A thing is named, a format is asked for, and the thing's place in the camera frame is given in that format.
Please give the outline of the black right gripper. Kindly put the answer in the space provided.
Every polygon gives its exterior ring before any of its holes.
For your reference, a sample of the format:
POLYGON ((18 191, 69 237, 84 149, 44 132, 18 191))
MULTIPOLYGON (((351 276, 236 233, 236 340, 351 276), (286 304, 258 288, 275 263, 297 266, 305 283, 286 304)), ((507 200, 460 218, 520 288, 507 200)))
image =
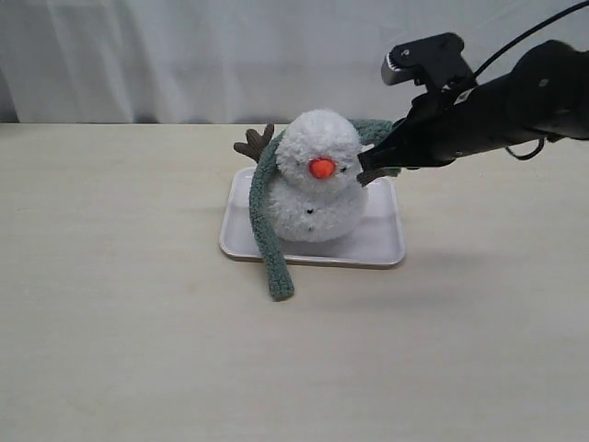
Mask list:
POLYGON ((413 108, 386 145, 364 145, 358 155, 362 186, 389 176, 389 169, 436 168, 505 146, 505 97, 494 87, 476 87, 427 115, 413 108))

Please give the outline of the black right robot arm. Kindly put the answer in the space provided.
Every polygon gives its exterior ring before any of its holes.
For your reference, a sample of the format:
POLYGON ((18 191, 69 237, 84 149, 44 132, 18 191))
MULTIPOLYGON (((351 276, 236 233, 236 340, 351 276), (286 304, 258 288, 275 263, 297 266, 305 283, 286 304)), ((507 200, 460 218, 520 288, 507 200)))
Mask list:
POLYGON ((561 41, 526 52, 508 74, 433 103, 424 96, 392 132, 359 155, 357 180, 398 169, 447 166, 459 158, 515 145, 588 138, 588 54, 561 41))

